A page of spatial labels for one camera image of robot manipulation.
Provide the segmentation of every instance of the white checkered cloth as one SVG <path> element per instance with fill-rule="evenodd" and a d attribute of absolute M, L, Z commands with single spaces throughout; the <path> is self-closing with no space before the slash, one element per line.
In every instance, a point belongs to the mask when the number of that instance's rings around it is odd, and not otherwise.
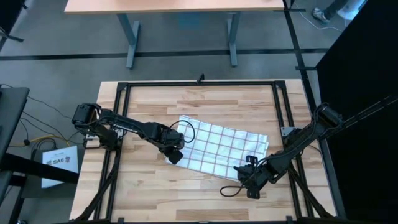
<path fill-rule="evenodd" d="M 196 137 L 191 143 L 185 143 L 181 149 L 184 156 L 176 166 L 238 181 L 234 166 L 247 164 L 246 156 L 262 159 L 267 154 L 265 135 L 224 128 L 188 116 L 180 116 L 180 120 L 192 124 Z M 177 131 L 184 134 L 186 141 L 193 137 L 191 126 L 185 122 L 179 123 Z"/>

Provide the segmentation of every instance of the wooden table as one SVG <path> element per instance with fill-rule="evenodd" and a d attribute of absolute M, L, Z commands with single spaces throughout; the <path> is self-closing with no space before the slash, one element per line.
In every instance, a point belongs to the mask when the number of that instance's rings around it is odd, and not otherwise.
<path fill-rule="evenodd" d="M 302 82 L 285 82 L 295 125 L 304 127 L 310 122 L 310 115 Z M 97 103 L 103 108 L 113 108 L 117 84 L 101 84 Z M 281 94 L 279 98 L 284 110 Z M 270 143 L 267 155 L 282 149 L 270 86 L 131 88 L 128 117 L 170 125 L 182 114 L 220 126 L 266 134 Z M 70 218 L 76 218 L 97 192 L 104 153 L 103 149 L 86 150 Z M 320 153 L 308 147 L 302 159 L 310 190 L 327 211 L 335 214 Z M 254 221 L 285 220 L 287 215 L 295 216 L 287 175 L 274 185 L 268 183 L 259 200 L 246 198 L 246 190 L 233 198 L 220 195 L 220 187 L 238 184 L 168 165 L 156 147 L 128 133 L 123 141 L 112 220 L 124 217 L 126 222 Z M 300 190 L 299 197 L 303 202 Z M 107 199 L 105 195 L 101 217 L 105 216 Z M 301 206 L 305 215 L 304 204 Z"/>
<path fill-rule="evenodd" d="M 283 9 L 282 0 L 68 0 L 65 8 L 70 14 L 117 14 L 129 42 L 127 68 L 132 68 L 136 52 L 139 21 L 132 27 L 126 13 L 137 12 L 194 12 L 194 11 L 235 11 L 228 19 L 228 39 L 231 64 L 238 65 L 236 56 L 236 33 L 240 11 L 272 11 Z"/>

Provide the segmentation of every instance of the black wall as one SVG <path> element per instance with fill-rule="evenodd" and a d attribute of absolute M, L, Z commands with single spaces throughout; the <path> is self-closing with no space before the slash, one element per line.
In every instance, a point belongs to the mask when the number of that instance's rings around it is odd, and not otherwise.
<path fill-rule="evenodd" d="M 322 101 L 344 119 L 397 94 L 395 2 L 369 1 L 317 65 Z M 394 103 L 328 139 L 349 219 L 387 222 L 397 208 L 397 134 Z"/>

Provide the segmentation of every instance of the person's foot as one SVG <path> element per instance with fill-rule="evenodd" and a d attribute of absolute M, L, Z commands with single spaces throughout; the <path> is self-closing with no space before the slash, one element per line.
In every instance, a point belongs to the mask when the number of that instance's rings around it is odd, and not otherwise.
<path fill-rule="evenodd" d="M 321 24 L 326 25 L 330 22 L 329 19 L 325 17 L 325 13 L 319 8 L 315 8 L 312 10 L 312 17 L 318 20 Z"/>

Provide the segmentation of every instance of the gray floor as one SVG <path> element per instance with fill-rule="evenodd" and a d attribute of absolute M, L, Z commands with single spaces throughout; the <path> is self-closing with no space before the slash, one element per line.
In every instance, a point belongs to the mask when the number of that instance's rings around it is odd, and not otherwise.
<path fill-rule="evenodd" d="M 0 56 L 127 52 L 127 41 L 115 15 L 65 15 L 66 3 L 67 0 L 27 1 L 29 10 L 22 11 L 11 33 L 24 38 L 25 42 L 8 40 Z M 316 4 L 326 7 L 329 3 L 331 0 Z M 297 4 L 307 8 L 304 16 L 320 27 L 310 15 L 315 2 L 298 0 Z M 333 29 L 314 28 L 298 12 L 291 15 L 301 48 L 329 48 L 341 34 Z M 228 49 L 226 19 L 229 16 L 226 12 L 203 12 L 130 14 L 129 18 L 142 24 L 137 51 L 161 52 Z M 337 16 L 331 26 L 343 30 L 344 20 Z M 238 49 L 291 49 L 284 14 L 244 12 L 237 45 Z M 303 54 L 303 57 L 306 66 L 315 66 L 323 54 Z M 107 80 L 196 79 L 202 73 L 207 79 L 300 78 L 295 70 L 294 54 L 238 55 L 237 68 L 230 67 L 228 55 L 137 58 L 133 70 L 125 69 L 125 63 L 125 58 L 0 61 L 0 83 L 27 86 L 30 96 L 72 116 L 77 104 L 96 100 L 100 83 Z M 316 86 L 316 72 L 308 74 Z M 30 100 L 25 111 L 66 136 L 74 132 L 69 120 L 43 104 Z M 43 135 L 29 124 L 27 127 L 30 139 Z M 18 126 L 12 142 L 23 139 L 25 132 Z M 9 152 L 27 157 L 29 150 L 17 148 Z M 57 197 L 52 192 L 48 195 L 50 198 L 44 194 L 41 198 L 27 199 L 20 218 L 32 224 L 67 221 L 74 189 L 69 191 L 67 197 Z M 16 194 L 17 187 L 14 187 L 1 205 L 1 223 L 8 220 Z"/>

